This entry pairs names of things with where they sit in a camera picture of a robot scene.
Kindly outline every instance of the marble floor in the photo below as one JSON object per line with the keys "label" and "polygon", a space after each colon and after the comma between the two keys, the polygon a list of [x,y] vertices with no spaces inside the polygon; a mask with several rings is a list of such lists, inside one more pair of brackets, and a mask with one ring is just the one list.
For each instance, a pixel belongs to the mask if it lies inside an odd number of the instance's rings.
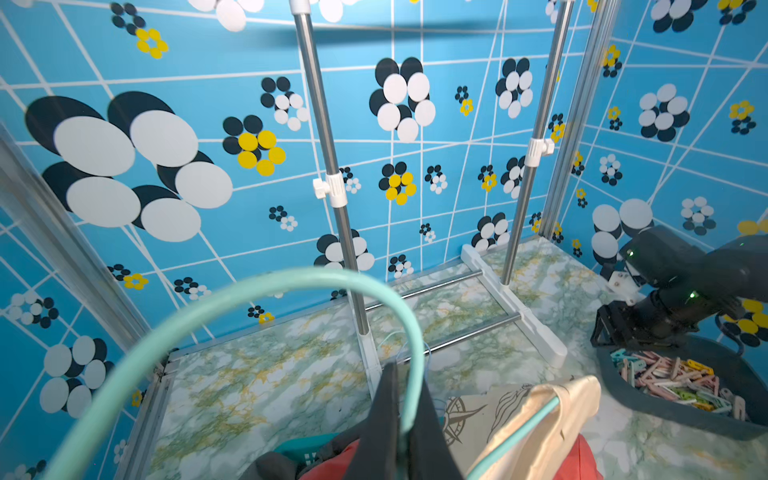
{"label": "marble floor", "polygon": [[[500,272],[504,251],[485,261]],[[610,301],[603,280],[541,238],[522,244],[516,265],[512,288],[566,343],[564,366],[552,369],[508,324],[432,356],[429,389],[436,399],[598,375],[588,337],[595,310]],[[404,292],[466,271],[460,264],[393,288]],[[477,279],[408,301],[428,343],[504,314]],[[399,330],[385,307],[369,320],[377,345]],[[390,336],[379,358],[396,355],[403,341]],[[182,357],[148,478],[235,480],[261,453],[288,439],[338,432],[364,418],[369,404],[352,319],[337,304]],[[762,478],[768,468],[768,437],[721,438],[633,412],[605,391],[583,433],[608,480]]]}

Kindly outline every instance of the metal pole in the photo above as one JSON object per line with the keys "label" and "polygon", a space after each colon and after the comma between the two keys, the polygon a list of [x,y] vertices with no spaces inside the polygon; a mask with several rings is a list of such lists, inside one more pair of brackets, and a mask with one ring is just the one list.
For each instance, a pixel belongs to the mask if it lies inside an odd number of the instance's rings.
{"label": "metal pole", "polygon": [[[541,90],[541,101],[538,104],[538,113],[536,114],[536,123],[533,127],[534,139],[544,138],[547,131],[549,120],[549,106],[552,103],[554,88],[558,79],[560,70],[560,58],[563,54],[565,39],[568,36],[568,24],[571,21],[573,12],[573,0],[567,0],[561,3],[558,13],[558,22],[554,26],[554,37],[552,37],[552,46],[549,51],[549,62],[547,63],[547,75],[544,78],[544,87]],[[523,232],[523,223],[528,212],[528,202],[531,199],[531,190],[533,190],[533,181],[536,177],[537,167],[526,167],[520,189],[520,197],[515,210],[515,221],[512,223],[512,232],[509,238],[509,247],[507,249],[507,259],[504,262],[504,272],[502,273],[502,285],[509,285],[512,279],[512,267],[515,265],[515,256],[520,244],[520,236]]]}
{"label": "metal pole", "polygon": [[[304,62],[304,70],[306,71],[306,82],[310,91],[310,98],[312,99],[312,107],[315,111],[317,134],[320,139],[320,146],[323,149],[323,158],[326,161],[326,174],[338,174],[339,163],[336,161],[336,148],[333,145],[333,134],[331,133],[331,123],[328,117],[328,104],[326,103],[326,94],[323,90],[323,76],[320,73],[320,64],[317,59],[312,20],[307,13],[294,15],[293,18],[296,21],[296,33],[299,37],[299,48]],[[336,227],[339,229],[339,242],[341,243],[344,256],[344,267],[350,270],[357,270],[357,257],[355,256],[355,247],[352,242],[352,228],[349,226],[349,215],[346,212],[346,207],[334,208],[333,215],[336,217]],[[362,300],[362,295],[352,293],[351,296],[358,332],[361,335],[367,335],[370,331],[370,325],[366,318],[366,305]]]}
{"label": "metal pole", "polygon": [[603,0],[598,4],[598,11],[592,21],[587,47],[581,61],[581,70],[576,80],[574,99],[571,102],[571,110],[568,112],[565,138],[560,145],[547,201],[541,213],[541,227],[538,234],[545,238],[549,238],[552,234],[554,223],[563,206],[574,157],[579,149],[581,136],[584,134],[584,126],[587,123],[594,93],[598,89],[598,82],[603,78],[600,70],[620,5],[621,0]]}

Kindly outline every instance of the white plastic clamp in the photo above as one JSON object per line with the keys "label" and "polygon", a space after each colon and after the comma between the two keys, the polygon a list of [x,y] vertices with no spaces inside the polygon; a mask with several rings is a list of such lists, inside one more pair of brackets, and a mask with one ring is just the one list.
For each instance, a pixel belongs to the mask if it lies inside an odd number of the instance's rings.
{"label": "white plastic clamp", "polygon": [[315,178],[312,180],[312,186],[315,188],[315,197],[319,200],[330,197],[331,207],[341,208],[347,204],[346,188],[344,187],[344,176],[341,172],[328,175],[326,179]]}
{"label": "white plastic clamp", "polygon": [[528,142],[528,153],[525,154],[526,167],[538,167],[541,157],[554,153],[554,141],[551,138],[532,138]]}

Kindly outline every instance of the wall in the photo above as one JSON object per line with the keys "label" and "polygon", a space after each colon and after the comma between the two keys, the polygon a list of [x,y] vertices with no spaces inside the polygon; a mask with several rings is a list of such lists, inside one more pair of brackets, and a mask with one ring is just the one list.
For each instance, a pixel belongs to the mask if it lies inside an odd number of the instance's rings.
{"label": "wall", "polygon": [[[123,355],[19,225],[0,210],[0,362],[6,367],[0,396],[3,479],[34,478],[45,470]],[[114,476],[141,400],[136,389],[84,478]]]}
{"label": "wall", "polygon": [[[651,224],[707,252],[768,233],[768,2],[683,3],[619,11],[557,239],[596,271]],[[768,309],[745,307],[727,328],[768,380]],[[712,319],[700,327],[722,337]]]}
{"label": "wall", "polygon": [[[341,260],[310,188],[324,163],[288,2],[241,3],[247,21],[231,0],[218,18],[184,0],[2,3],[0,116],[151,325],[238,279]],[[319,0],[313,21],[361,269],[394,280],[504,243],[556,2],[343,4]],[[571,20],[558,142],[597,5]],[[338,296],[253,299],[187,343]]]}

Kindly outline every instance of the chrome rod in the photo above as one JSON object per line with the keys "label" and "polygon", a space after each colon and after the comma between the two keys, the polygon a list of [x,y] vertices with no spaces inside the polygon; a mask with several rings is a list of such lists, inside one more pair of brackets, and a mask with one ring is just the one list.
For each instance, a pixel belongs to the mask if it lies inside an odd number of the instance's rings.
{"label": "chrome rod", "polygon": [[[500,326],[506,325],[507,323],[516,322],[516,321],[520,320],[520,318],[521,318],[520,312],[515,312],[515,313],[513,313],[511,315],[504,316],[500,320],[497,320],[497,321],[495,321],[493,323],[489,323],[488,325],[481,326],[477,330],[471,330],[469,332],[459,333],[456,336],[453,336],[453,337],[451,337],[451,338],[449,338],[447,340],[441,341],[440,343],[438,343],[435,346],[431,346],[430,345],[428,350],[424,350],[424,355],[428,355],[430,350],[432,351],[432,353],[435,353],[435,352],[437,352],[439,350],[442,350],[444,348],[447,348],[447,347],[449,347],[451,345],[456,345],[457,343],[461,343],[461,342],[464,342],[465,340],[469,340],[469,339],[471,339],[473,337],[476,337],[477,335],[480,335],[481,333],[488,333],[491,330],[494,330],[494,329],[497,329]],[[411,357],[407,356],[406,358],[400,360],[399,362],[401,364],[405,364],[405,363],[408,363],[410,361],[411,361]]]}
{"label": "chrome rod", "polygon": [[[549,120],[549,106],[552,103],[554,88],[557,84],[558,72],[560,70],[560,60],[563,55],[565,39],[568,36],[568,23],[571,21],[574,2],[572,0],[561,2],[560,12],[558,13],[558,22],[554,26],[554,37],[552,37],[552,46],[549,51],[549,62],[547,63],[547,74],[544,78],[544,87],[541,89],[541,100],[538,104],[538,113],[536,114],[536,123],[533,128],[534,139],[544,138],[547,131]],[[509,247],[507,249],[507,258],[504,262],[504,271],[502,272],[502,285],[509,285],[512,280],[512,269],[515,265],[515,257],[520,245],[520,236],[523,232],[525,218],[528,215],[528,202],[531,199],[531,191],[536,177],[536,167],[526,167],[523,177],[520,196],[518,198],[517,208],[515,209],[515,221],[512,223],[512,232],[509,237]]]}
{"label": "chrome rod", "polygon": [[[421,287],[413,289],[413,290],[408,290],[408,291],[406,291],[402,295],[402,298],[403,299],[411,298],[412,296],[417,296],[417,295],[421,295],[423,293],[431,292],[433,290],[437,290],[438,288],[442,288],[444,286],[452,285],[453,283],[463,282],[464,280],[467,280],[467,279],[470,279],[470,278],[475,278],[476,276],[481,276],[481,275],[482,275],[482,271],[479,270],[477,272],[463,273],[462,275],[451,276],[451,277],[446,278],[445,280],[442,280],[440,282],[433,283],[432,285],[421,286]],[[377,308],[379,308],[380,306],[383,306],[383,305],[384,305],[383,303],[374,303],[372,305],[368,305],[366,307],[366,312],[370,312],[371,310],[375,310],[375,309],[377,309]]]}
{"label": "chrome rod", "polygon": [[552,182],[541,213],[541,228],[538,233],[544,238],[552,235],[554,223],[558,219],[565,200],[579,142],[584,134],[584,126],[589,117],[594,94],[598,89],[598,82],[603,78],[600,70],[602,70],[605,50],[611,39],[620,5],[621,0],[603,0],[598,4],[598,11],[594,14],[587,47],[584,50],[581,69],[576,80],[574,98],[568,112],[565,136],[560,144],[558,160],[552,172]]}
{"label": "chrome rod", "polygon": [[[339,173],[339,162],[336,160],[336,147],[333,144],[331,122],[328,115],[328,104],[323,89],[323,76],[320,73],[320,63],[317,58],[317,46],[312,29],[312,19],[309,14],[300,13],[293,16],[296,21],[296,33],[299,38],[299,49],[306,72],[307,89],[310,91],[312,108],[315,112],[317,134],[320,139],[320,147],[323,149],[323,159],[326,162],[326,175]],[[339,242],[341,243],[344,267],[349,270],[357,270],[357,257],[352,240],[352,228],[349,225],[349,215],[346,207],[333,208],[336,218],[336,228],[339,230]],[[367,335],[370,325],[366,318],[365,303],[362,295],[351,292],[352,310],[355,313],[355,323],[360,335]]]}

